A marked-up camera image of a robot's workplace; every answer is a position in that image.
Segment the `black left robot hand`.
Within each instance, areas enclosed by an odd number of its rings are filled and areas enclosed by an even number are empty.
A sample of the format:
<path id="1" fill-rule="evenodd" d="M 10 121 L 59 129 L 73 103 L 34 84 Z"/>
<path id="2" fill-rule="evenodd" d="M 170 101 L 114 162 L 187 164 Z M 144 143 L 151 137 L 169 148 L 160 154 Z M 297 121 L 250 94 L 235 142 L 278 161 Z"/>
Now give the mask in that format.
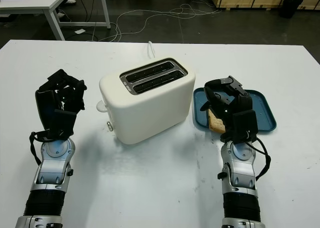
<path id="1" fill-rule="evenodd" d="M 85 109 L 83 100 L 87 86 L 60 69 L 47 78 L 35 92 L 38 114 L 43 128 L 72 128 L 77 114 Z"/>

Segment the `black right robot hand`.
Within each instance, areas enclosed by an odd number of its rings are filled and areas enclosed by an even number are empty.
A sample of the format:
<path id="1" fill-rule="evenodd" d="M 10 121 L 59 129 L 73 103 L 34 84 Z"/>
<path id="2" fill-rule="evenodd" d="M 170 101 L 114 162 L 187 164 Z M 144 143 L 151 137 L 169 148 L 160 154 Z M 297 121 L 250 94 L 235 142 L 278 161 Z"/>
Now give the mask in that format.
<path id="1" fill-rule="evenodd" d="M 210 109 L 225 127 L 225 136 L 236 140 L 250 140 L 258 132 L 256 113 L 250 94 L 234 77 L 215 79 L 205 83 L 207 102 L 201 111 Z"/>

